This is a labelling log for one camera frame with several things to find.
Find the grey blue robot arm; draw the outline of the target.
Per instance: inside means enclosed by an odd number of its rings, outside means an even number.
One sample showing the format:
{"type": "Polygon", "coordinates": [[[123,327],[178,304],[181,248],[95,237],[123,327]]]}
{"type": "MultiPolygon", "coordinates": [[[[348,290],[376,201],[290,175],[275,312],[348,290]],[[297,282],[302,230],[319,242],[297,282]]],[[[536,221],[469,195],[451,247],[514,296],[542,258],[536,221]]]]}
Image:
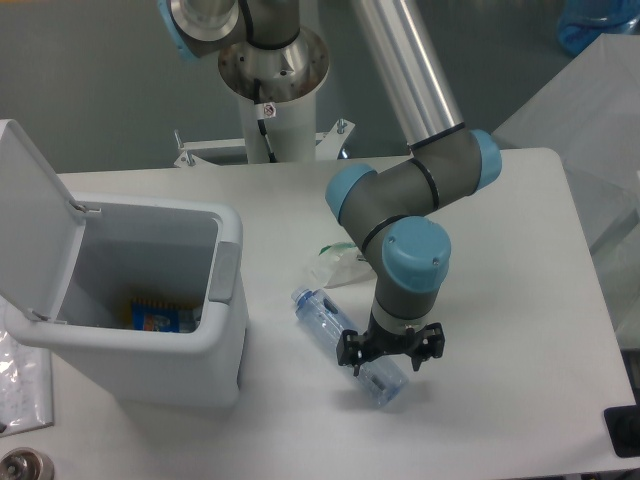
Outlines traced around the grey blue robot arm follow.
{"type": "MultiPolygon", "coordinates": [[[[226,85],[247,102],[243,136],[253,163],[306,160],[315,118],[277,126],[283,108],[308,98],[328,73],[322,40],[302,26],[296,1],[162,1],[161,18],[178,52],[219,57],[226,85]]],[[[356,1],[361,25],[410,156],[378,172],[356,164],[328,183],[326,202],[377,277],[368,327],[336,347],[359,369],[406,355],[414,369],[443,354],[428,320],[448,273],[451,242],[430,215],[495,181],[502,169],[491,136],[465,125],[413,1],[356,1]]]]}

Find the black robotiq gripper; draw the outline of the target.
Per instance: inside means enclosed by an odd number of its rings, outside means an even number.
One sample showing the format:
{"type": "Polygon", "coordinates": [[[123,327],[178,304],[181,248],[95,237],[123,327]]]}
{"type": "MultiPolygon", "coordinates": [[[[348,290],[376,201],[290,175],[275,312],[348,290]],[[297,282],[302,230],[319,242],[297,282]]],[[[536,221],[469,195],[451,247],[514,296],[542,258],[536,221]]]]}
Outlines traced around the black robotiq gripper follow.
{"type": "Polygon", "coordinates": [[[366,331],[342,331],[336,346],[337,361],[340,366],[353,368],[353,376],[358,377],[361,366],[381,356],[406,354],[411,359],[414,372],[431,358],[441,358],[444,353],[444,331],[440,323],[426,325],[417,331],[408,327],[403,334],[394,334],[384,329],[373,315],[370,315],[366,331]]]}

